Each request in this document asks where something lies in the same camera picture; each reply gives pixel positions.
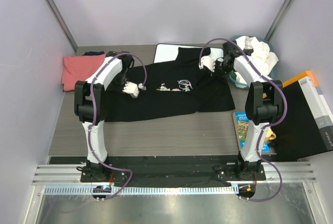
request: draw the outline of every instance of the cable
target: cable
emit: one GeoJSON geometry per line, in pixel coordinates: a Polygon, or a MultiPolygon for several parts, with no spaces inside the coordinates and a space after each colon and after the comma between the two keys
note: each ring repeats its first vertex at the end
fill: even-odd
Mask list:
{"type": "Polygon", "coordinates": [[[136,59],[138,59],[140,61],[140,63],[143,65],[143,68],[144,68],[144,72],[145,72],[145,79],[143,81],[143,85],[145,85],[146,81],[147,81],[147,70],[146,70],[146,67],[144,65],[144,63],[142,62],[142,60],[137,57],[136,55],[134,54],[131,54],[131,53],[119,53],[117,55],[115,55],[113,58],[111,58],[100,70],[99,72],[96,74],[96,76],[93,78],[91,84],[90,84],[90,95],[92,97],[92,102],[93,102],[93,111],[94,111],[94,116],[93,116],[93,122],[92,124],[90,124],[88,126],[88,146],[89,146],[89,149],[91,150],[93,156],[96,158],[96,160],[98,160],[98,162],[100,164],[102,164],[104,167],[106,168],[109,168],[109,169],[112,169],[112,170],[116,170],[116,171],[122,171],[122,172],[129,172],[130,173],[130,176],[129,178],[127,179],[127,181],[125,182],[125,184],[117,191],[115,192],[113,195],[109,195],[108,197],[105,197],[106,200],[108,199],[112,199],[114,198],[115,196],[117,196],[127,185],[128,183],[130,182],[131,178],[132,178],[132,175],[133,175],[133,172],[132,170],[130,169],[125,169],[125,168],[116,168],[116,167],[113,167],[113,166],[110,166],[108,164],[105,164],[95,153],[94,149],[93,149],[93,146],[92,146],[92,142],[91,142],[91,130],[92,130],[92,127],[95,125],[96,123],[96,118],[97,118],[97,108],[96,108],[96,98],[95,98],[95,95],[94,95],[94,84],[98,78],[98,76],[100,76],[100,74],[104,71],[104,69],[112,62],[114,61],[115,59],[117,59],[118,57],[120,56],[123,56],[123,55],[131,55],[133,57],[135,57],[136,59]]]}
{"type": "Polygon", "coordinates": [[[259,199],[259,200],[258,200],[258,199],[248,199],[248,198],[242,197],[242,199],[247,200],[247,201],[251,201],[251,202],[266,202],[266,201],[269,201],[269,200],[275,198],[275,197],[281,192],[281,190],[282,190],[282,186],[283,186],[283,181],[282,181],[282,175],[281,175],[280,171],[278,170],[278,168],[277,168],[273,163],[271,163],[270,161],[264,159],[264,158],[261,156],[261,154],[260,154],[260,152],[259,152],[259,144],[260,144],[261,137],[262,137],[263,134],[264,134],[264,129],[265,129],[265,128],[268,128],[268,127],[273,127],[273,126],[276,126],[276,125],[280,124],[280,123],[284,120],[284,118],[286,117],[287,109],[288,109],[288,108],[287,108],[287,107],[288,107],[288,105],[287,105],[287,99],[286,99],[285,95],[283,94],[283,91],[279,88],[279,86],[276,85],[272,80],[270,80],[270,79],[267,78],[266,76],[263,76],[263,75],[260,73],[260,71],[256,68],[256,66],[253,64],[253,62],[250,60],[250,58],[247,56],[247,54],[245,54],[245,52],[244,52],[244,51],[243,51],[243,50],[242,50],[242,49],[241,49],[236,43],[234,43],[233,41],[230,41],[229,39],[226,39],[226,38],[214,38],[214,39],[208,41],[208,42],[206,43],[206,45],[205,45],[204,47],[202,47],[202,50],[201,50],[201,52],[200,52],[200,56],[199,56],[199,65],[201,65],[201,58],[202,58],[202,53],[203,53],[204,48],[206,48],[207,45],[210,44],[211,42],[214,42],[214,41],[217,41],[217,40],[227,41],[227,42],[233,44],[234,46],[236,46],[236,47],[240,50],[240,52],[242,53],[242,55],[244,56],[244,58],[248,61],[248,63],[250,64],[250,66],[252,67],[252,69],[254,70],[254,72],[256,72],[257,75],[259,75],[259,76],[260,76],[262,79],[264,79],[266,82],[270,83],[270,84],[271,84],[271,85],[272,85],[272,86],[273,86],[273,87],[279,92],[279,94],[281,95],[282,100],[283,100],[284,110],[283,110],[283,114],[282,114],[281,118],[280,118],[277,122],[275,122],[275,123],[267,124],[267,125],[265,125],[265,126],[262,127],[262,129],[261,129],[261,131],[260,131],[260,134],[259,134],[259,137],[258,137],[257,145],[256,145],[256,152],[257,152],[259,158],[260,158],[262,161],[264,161],[264,162],[270,164],[270,165],[276,170],[277,174],[279,175],[279,178],[280,178],[279,189],[277,190],[277,192],[276,192],[274,195],[272,195],[271,197],[266,198],[266,199],[259,199]]]}

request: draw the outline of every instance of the colorful book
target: colorful book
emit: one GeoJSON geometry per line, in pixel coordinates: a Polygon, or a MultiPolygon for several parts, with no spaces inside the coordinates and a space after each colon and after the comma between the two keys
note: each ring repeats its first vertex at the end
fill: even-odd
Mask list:
{"type": "MultiPolygon", "coordinates": [[[[233,119],[235,123],[235,130],[236,130],[236,137],[237,137],[237,144],[239,150],[244,147],[246,134],[249,128],[249,119],[247,118],[245,112],[234,112],[233,119]]],[[[270,152],[271,149],[267,143],[264,144],[262,147],[262,152],[270,152]]]]}

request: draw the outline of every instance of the blue book cover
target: blue book cover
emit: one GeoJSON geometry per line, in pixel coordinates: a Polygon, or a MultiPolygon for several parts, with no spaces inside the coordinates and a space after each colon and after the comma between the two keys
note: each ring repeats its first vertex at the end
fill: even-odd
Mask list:
{"type": "MultiPolygon", "coordinates": [[[[236,121],[237,121],[237,133],[238,133],[238,141],[240,144],[240,147],[244,147],[245,140],[246,140],[246,134],[248,132],[249,128],[249,119],[247,118],[245,112],[235,112],[236,121]]],[[[262,147],[262,152],[269,152],[271,151],[270,147],[267,143],[264,144],[262,147]]]]}

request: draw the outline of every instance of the metal pole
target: metal pole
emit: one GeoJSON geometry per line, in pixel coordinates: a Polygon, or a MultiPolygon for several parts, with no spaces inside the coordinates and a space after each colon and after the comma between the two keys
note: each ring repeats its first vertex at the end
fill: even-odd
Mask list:
{"type": "Polygon", "coordinates": [[[270,29],[268,30],[265,40],[270,41],[272,36],[274,35],[276,29],[278,28],[279,24],[282,22],[283,18],[285,17],[288,9],[291,6],[293,0],[284,0],[282,3],[281,8],[279,9],[278,13],[276,14],[270,29]]]}
{"type": "Polygon", "coordinates": [[[78,45],[76,44],[71,32],[69,31],[63,17],[61,16],[55,2],[53,0],[46,0],[50,10],[52,11],[53,15],[55,16],[56,20],[58,21],[63,33],[65,34],[67,40],[69,41],[70,45],[72,46],[73,50],[76,52],[78,50],[78,45]]]}

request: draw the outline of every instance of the table surface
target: table surface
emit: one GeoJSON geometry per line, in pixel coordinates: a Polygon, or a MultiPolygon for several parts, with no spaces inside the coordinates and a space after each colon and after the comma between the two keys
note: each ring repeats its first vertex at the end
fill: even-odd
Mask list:
{"type": "MultiPolygon", "coordinates": [[[[85,46],[79,47],[76,54],[129,51],[141,57],[145,64],[150,64],[155,49],[156,45],[85,46]]],[[[232,84],[230,89],[236,110],[244,111],[247,91],[232,84]]],[[[138,122],[106,122],[105,146],[111,156],[236,155],[238,146],[232,113],[195,113],[138,122]]],[[[85,133],[74,114],[73,92],[65,93],[49,155],[87,155],[85,133]]]]}

